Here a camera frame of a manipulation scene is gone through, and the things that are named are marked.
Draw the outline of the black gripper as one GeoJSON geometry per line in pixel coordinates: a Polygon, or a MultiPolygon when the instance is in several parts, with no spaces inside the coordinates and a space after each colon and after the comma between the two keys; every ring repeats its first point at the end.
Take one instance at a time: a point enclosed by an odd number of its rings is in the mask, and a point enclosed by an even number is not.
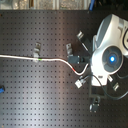
{"type": "Polygon", "coordinates": [[[68,56],[68,62],[70,64],[87,64],[90,62],[90,58],[85,56],[68,56]]]}

